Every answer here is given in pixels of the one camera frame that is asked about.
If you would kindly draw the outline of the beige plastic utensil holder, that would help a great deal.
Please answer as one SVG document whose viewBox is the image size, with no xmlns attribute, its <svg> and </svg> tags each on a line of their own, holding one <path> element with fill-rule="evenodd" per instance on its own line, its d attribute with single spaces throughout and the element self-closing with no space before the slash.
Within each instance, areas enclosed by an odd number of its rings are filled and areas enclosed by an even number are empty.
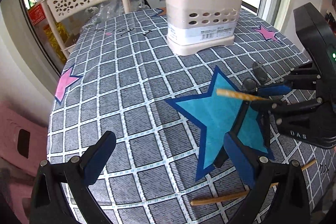
<svg viewBox="0 0 336 224">
<path fill-rule="evenodd" d="M 167 45 L 188 56 L 234 43 L 242 0 L 165 0 Z"/>
</svg>

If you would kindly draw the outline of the red plastic crate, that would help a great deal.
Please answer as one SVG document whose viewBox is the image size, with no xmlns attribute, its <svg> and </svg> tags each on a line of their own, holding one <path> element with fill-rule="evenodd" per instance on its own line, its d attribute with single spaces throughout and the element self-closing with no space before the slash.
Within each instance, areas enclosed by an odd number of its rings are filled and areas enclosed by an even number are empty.
<svg viewBox="0 0 336 224">
<path fill-rule="evenodd" d="M 27 10 L 31 24 L 36 27 L 39 25 L 45 26 L 48 24 L 45 12 L 40 3 L 35 4 Z"/>
</svg>

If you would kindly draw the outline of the pink plastic stool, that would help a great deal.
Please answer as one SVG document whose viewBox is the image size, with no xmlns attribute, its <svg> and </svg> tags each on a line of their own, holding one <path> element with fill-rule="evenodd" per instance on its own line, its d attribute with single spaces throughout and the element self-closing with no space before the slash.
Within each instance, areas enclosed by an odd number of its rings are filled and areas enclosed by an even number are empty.
<svg viewBox="0 0 336 224">
<path fill-rule="evenodd" d="M 47 129 L 1 105 L 1 194 L 21 223 L 29 223 L 23 202 L 31 198 L 40 162 L 46 158 Z"/>
</svg>

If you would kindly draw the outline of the clear plastic bag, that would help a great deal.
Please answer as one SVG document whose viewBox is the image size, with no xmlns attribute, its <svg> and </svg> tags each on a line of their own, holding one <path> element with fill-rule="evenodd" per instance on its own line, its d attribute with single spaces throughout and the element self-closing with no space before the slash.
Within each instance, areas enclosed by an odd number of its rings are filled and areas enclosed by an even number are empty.
<svg viewBox="0 0 336 224">
<path fill-rule="evenodd" d="M 144 0 L 129 0 L 129 2 L 132 12 L 150 8 Z M 99 5 L 89 7 L 84 11 L 87 20 L 82 28 L 86 29 L 94 27 L 122 14 L 125 14 L 122 0 L 108 0 L 102 2 Z"/>
</svg>

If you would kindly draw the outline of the black spoon on table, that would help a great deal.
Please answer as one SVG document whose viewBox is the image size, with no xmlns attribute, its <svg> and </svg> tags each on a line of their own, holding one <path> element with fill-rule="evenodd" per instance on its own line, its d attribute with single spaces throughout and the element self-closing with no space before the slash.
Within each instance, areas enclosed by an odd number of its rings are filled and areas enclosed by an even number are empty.
<svg viewBox="0 0 336 224">
<path fill-rule="evenodd" d="M 252 66 L 253 73 L 260 84 L 264 85 L 268 81 L 268 73 L 263 63 L 255 61 Z"/>
<path fill-rule="evenodd" d="M 255 94 L 257 90 L 257 82 L 250 77 L 246 78 L 243 81 L 242 89 L 243 89 L 243 93 Z M 249 105 L 250 105 L 250 101 L 246 101 L 246 100 L 244 100 L 240 105 L 238 114 L 231 127 L 231 131 L 235 133 L 236 135 L 239 133 L 242 127 L 242 124 L 246 116 L 246 113 L 248 111 Z M 229 156 L 226 153 L 224 146 L 222 146 L 213 162 L 213 166 L 215 168 L 220 168 L 228 158 Z"/>
</svg>

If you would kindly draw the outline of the grey checked tablecloth with stars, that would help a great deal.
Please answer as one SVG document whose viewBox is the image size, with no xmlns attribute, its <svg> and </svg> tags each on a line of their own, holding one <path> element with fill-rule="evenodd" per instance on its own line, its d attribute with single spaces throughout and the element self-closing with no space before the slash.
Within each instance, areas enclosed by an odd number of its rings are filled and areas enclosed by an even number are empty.
<svg viewBox="0 0 336 224">
<path fill-rule="evenodd" d="M 158 9 L 117 16 L 80 33 L 52 108 L 47 159 L 80 156 L 106 131 L 116 148 L 90 187 L 113 223 L 227 223 L 241 198 L 192 206 L 246 189 L 232 162 L 195 180 L 201 131 L 166 101 L 205 93 L 215 69 L 237 87 L 265 65 L 269 82 L 307 62 L 281 32 L 241 10 L 234 43 L 177 56 Z"/>
</svg>

